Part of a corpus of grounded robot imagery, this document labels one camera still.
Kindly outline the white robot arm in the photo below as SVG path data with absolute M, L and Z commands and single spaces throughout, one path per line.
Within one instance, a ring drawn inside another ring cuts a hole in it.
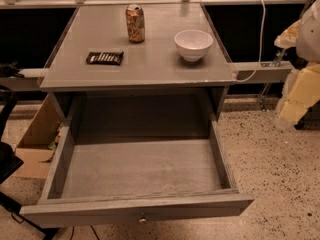
M 300 20 L 284 30 L 274 45 L 295 47 L 297 55 L 308 62 L 279 103 L 276 125 L 285 129 L 296 125 L 320 101 L 320 0 L 315 0 Z

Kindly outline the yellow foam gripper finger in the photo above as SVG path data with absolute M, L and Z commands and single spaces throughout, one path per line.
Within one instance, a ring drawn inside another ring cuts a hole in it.
M 300 71 L 293 70 L 286 79 L 277 104 L 275 125 L 278 128 L 296 125 L 319 101 L 320 65 L 311 63 Z
M 298 28 L 301 21 L 298 20 L 284 30 L 274 41 L 274 45 L 279 48 L 288 49 L 296 46 Z

